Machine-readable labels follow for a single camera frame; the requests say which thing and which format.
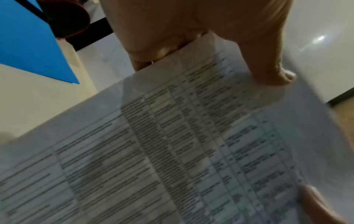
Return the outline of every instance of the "brown surface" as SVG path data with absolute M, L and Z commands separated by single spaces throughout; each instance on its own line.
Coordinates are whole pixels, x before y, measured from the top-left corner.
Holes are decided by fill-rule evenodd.
M 354 97 L 335 106 L 333 110 L 337 114 L 340 125 L 354 143 Z

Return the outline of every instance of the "human hand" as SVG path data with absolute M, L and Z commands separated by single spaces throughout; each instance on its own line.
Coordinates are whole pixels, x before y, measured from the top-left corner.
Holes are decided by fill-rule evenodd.
M 300 198 L 306 214 L 314 224 L 349 224 L 330 209 L 323 196 L 310 185 L 300 187 Z
M 208 30 L 236 42 L 255 80 L 290 84 L 281 66 L 282 30 L 293 0 L 101 0 L 106 17 L 140 70 Z

